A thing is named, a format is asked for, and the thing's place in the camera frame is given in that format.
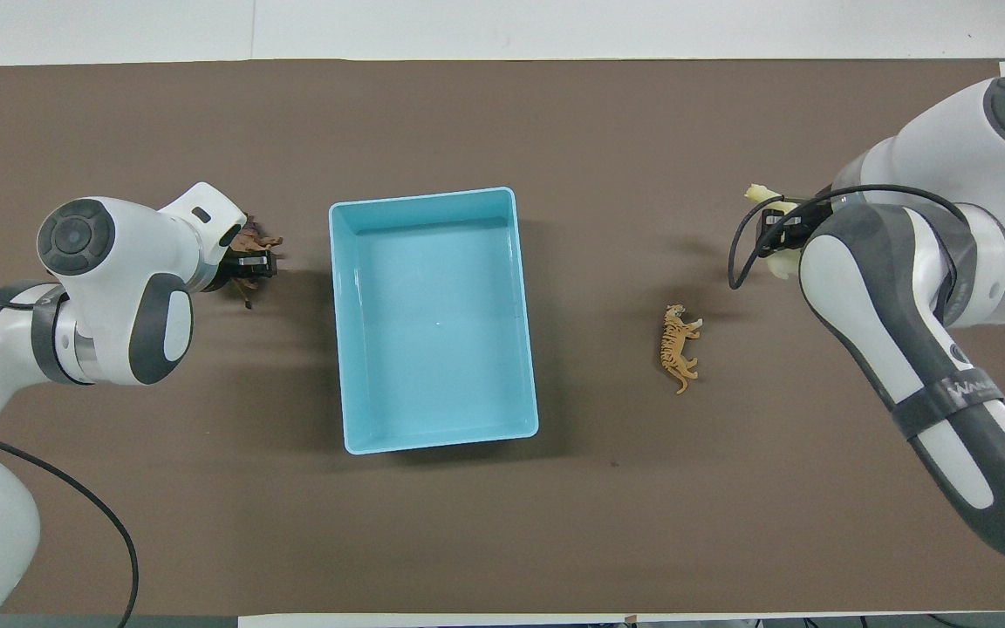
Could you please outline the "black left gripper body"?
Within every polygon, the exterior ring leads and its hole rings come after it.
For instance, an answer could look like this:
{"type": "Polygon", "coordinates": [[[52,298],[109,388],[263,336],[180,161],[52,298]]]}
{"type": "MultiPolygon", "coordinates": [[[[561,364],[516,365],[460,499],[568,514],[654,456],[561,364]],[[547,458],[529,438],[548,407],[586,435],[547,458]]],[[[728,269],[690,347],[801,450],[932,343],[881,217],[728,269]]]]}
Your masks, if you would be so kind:
{"type": "Polygon", "coordinates": [[[238,251],[229,249],[219,263],[209,291],[222,289],[228,282],[258,281],[277,274],[277,256],[272,249],[238,251]]]}

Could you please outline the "cream alpaca toy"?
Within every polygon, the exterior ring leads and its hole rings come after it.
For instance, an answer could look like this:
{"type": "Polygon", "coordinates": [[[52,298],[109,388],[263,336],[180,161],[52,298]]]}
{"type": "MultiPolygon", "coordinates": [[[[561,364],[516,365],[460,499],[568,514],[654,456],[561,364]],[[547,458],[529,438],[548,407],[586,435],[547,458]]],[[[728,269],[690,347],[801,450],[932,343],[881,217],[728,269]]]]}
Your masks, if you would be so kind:
{"type": "MultiPolygon", "coordinates": [[[[745,196],[756,204],[764,204],[761,212],[759,212],[761,217],[765,217],[769,211],[781,212],[782,215],[787,215],[801,203],[800,201],[790,201],[784,198],[767,203],[769,199],[777,198],[777,196],[781,195],[762,186],[762,184],[750,184],[745,192],[745,196]]],[[[801,255],[801,247],[786,248],[779,251],[779,253],[774,253],[766,257],[765,262],[771,274],[782,279],[782,281],[786,281],[787,278],[798,273],[801,255]]]]}

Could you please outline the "orange tiger toy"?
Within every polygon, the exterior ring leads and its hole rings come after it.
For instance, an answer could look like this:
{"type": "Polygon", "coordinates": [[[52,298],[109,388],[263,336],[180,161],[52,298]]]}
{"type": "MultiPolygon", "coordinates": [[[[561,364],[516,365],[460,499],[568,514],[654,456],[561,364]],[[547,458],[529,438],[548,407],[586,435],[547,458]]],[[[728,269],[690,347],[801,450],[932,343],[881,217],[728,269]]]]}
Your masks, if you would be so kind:
{"type": "Polygon", "coordinates": [[[685,345],[690,339],[701,337],[703,319],[686,322],[682,318],[686,313],[685,305],[669,304],[663,315],[659,361],[662,369],[679,383],[675,396],[685,393],[689,382],[698,378],[698,374],[694,372],[698,360],[686,358],[685,345]]]}

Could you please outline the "brown lion toy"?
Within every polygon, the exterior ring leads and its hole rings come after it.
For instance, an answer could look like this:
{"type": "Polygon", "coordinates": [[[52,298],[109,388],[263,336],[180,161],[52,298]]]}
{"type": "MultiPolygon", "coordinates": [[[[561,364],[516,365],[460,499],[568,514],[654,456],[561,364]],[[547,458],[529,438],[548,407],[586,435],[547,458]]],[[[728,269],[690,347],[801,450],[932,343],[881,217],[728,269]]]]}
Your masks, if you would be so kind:
{"type": "Polygon", "coordinates": [[[258,290],[262,281],[278,274],[278,251],[284,239],[267,235],[262,225],[248,215],[238,235],[232,239],[224,261],[229,263],[230,282],[239,291],[247,310],[254,307],[251,293],[258,290]]]}

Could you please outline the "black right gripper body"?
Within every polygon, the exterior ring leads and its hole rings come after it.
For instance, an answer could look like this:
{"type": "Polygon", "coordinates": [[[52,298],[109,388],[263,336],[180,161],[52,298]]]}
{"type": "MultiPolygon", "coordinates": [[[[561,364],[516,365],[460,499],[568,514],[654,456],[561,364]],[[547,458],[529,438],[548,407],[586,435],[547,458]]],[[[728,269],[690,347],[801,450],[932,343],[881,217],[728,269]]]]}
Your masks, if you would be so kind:
{"type": "Polygon", "coordinates": [[[756,227],[758,257],[802,249],[814,231],[833,214],[830,201],[769,198],[761,204],[756,227]]]}

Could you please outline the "brown table mat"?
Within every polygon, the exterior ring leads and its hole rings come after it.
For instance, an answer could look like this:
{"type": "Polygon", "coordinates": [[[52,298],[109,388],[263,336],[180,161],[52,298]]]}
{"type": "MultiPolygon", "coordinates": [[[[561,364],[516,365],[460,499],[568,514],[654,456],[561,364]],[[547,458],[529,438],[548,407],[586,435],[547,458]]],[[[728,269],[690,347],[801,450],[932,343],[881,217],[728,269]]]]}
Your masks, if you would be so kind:
{"type": "Polygon", "coordinates": [[[0,439],[115,510],[137,616],[1005,611],[950,508],[794,281],[726,281],[761,183],[810,195],[994,61],[0,67],[0,287],[80,196],[206,181],[282,237],[247,310],[193,298],[156,386],[20,391],[0,439]],[[347,453],[328,210],[516,195],[538,433],[347,453]],[[702,318],[687,390],[663,315],[702,318]]]}

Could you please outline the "light blue storage box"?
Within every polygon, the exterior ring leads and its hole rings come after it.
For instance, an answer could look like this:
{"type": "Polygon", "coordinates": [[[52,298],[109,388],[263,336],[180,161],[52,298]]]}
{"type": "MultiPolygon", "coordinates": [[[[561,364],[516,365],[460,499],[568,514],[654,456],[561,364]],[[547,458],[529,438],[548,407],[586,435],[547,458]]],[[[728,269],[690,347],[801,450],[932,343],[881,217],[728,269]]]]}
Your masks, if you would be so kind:
{"type": "Polygon", "coordinates": [[[328,227],[348,453],[538,433],[513,190],[342,201],[328,227]]]}

